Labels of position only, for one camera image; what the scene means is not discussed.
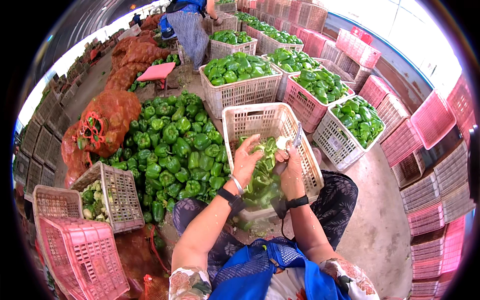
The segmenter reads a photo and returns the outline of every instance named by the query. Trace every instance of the pile of green bell peppers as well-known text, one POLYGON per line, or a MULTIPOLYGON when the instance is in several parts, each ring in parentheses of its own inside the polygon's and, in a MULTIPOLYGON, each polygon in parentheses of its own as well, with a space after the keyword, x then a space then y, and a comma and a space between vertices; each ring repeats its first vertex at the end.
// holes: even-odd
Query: pile of green bell peppers
POLYGON ((385 127, 377 110, 361 96, 337 104, 331 110, 365 149, 385 127))
POLYGON ((293 77, 293 80, 323 104, 348 96, 348 86, 342 83, 340 76, 325 68, 313 71, 303 69, 299 76, 293 77))
POLYGON ((303 45, 303 42, 296 35, 290 35, 286 31, 278 31, 275 27, 272 26, 265 29, 264 35, 271 37, 275 41, 282 44, 303 45))
POLYGON ((211 60, 204 69, 204 74, 212 85, 224 85, 277 74, 270 67, 270 62, 259 56, 236 52, 222 59, 211 60))
POLYGON ((145 101, 123 148, 98 160, 132 172, 146 223, 161 223, 186 197, 210 203, 230 173, 222 135, 187 90, 145 101))
POLYGON ((209 37, 211 40, 230 45, 240 45, 252 41, 252 38, 249 37, 245 31, 238 32, 234 30, 220 30, 215 31, 213 35, 209 37))
POLYGON ((320 63, 311 58, 303 51, 275 49, 274 53, 268 53, 267 59, 286 72, 300 72, 301 70, 314 70, 320 63))

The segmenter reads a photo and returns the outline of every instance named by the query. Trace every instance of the concrete floor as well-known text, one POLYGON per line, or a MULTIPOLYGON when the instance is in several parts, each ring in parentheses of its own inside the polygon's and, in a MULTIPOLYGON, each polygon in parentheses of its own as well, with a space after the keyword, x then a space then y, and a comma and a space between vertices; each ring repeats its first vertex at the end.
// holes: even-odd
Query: concrete floor
MULTIPOLYGON (((71 103, 65 108, 72 118, 72 124, 92 97, 104 88, 110 72, 110 54, 102 57, 92 67, 71 103)), ((172 72, 169 85, 178 87, 168 92, 179 95, 183 88, 204 97, 200 76, 191 75, 191 64, 180 66, 172 72)), ((321 169, 333 169, 325 158, 321 169)), ((59 161, 55 175, 55 186, 63 187, 66 166, 59 161)), ((353 216, 338 245, 337 251, 348 261, 365 270, 374 283, 380 298, 383 296, 406 297, 410 291, 412 267, 410 260, 410 231, 405 217, 402 199, 394 175, 390 172, 385 155, 376 144, 345 172, 359 188, 359 196, 353 216)), ((236 230, 236 237, 249 243, 258 237, 281 236, 278 218, 257 221, 247 232, 236 230)), ((284 231, 292 237, 291 222, 287 218, 284 231)), ((161 230, 167 241, 164 255, 169 257, 178 236, 167 214, 161 230)))

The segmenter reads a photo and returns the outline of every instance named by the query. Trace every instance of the worker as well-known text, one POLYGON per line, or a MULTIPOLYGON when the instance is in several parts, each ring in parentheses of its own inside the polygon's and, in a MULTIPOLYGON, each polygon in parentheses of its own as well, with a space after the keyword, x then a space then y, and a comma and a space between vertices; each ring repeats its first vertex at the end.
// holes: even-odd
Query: worker
POLYGON ((140 20, 140 15, 139 14, 134 13, 132 21, 134 22, 133 25, 138 24, 139 27, 142 26, 142 20, 140 20))
POLYGON ((294 204, 295 242, 279 237, 245 246, 222 229, 235 207, 232 199, 243 193, 263 156, 262 150, 249 155, 259 140, 255 134, 237 149, 233 175, 209 205, 192 198, 175 205, 173 224, 180 239, 173 249, 169 298, 378 300, 364 271, 335 252, 353 213, 357 186, 343 174, 323 171, 324 187, 308 205, 301 159, 291 142, 275 157, 288 162, 280 178, 294 204))
POLYGON ((205 50, 208 46, 208 35, 202 26, 201 17, 205 17, 205 10, 214 20, 214 24, 222 24, 215 12, 215 0, 173 0, 167 7, 167 20, 173 27, 179 43, 193 61, 193 73, 198 74, 202 65, 205 50))

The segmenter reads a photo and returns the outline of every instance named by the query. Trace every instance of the label on crate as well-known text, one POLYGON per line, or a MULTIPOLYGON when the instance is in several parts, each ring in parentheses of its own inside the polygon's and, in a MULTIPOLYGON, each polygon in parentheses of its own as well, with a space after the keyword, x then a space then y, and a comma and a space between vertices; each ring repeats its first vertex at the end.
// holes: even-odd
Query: label on crate
POLYGON ((342 143, 333 135, 328 139, 328 143, 335 149, 335 151, 342 148, 342 143))

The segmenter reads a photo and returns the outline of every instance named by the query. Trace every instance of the black wrist strap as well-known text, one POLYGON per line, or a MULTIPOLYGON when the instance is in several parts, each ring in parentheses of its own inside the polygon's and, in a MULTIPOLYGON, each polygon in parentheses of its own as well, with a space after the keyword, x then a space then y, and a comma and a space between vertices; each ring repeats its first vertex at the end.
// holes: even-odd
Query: black wrist strap
POLYGON ((238 213, 245 208, 245 204, 243 203, 242 199, 238 195, 233 195, 229 191, 225 190, 224 188, 218 189, 216 192, 218 195, 220 195, 222 198, 226 199, 228 201, 228 204, 230 205, 230 208, 232 211, 228 215, 228 218, 233 218, 234 216, 238 215, 238 213))

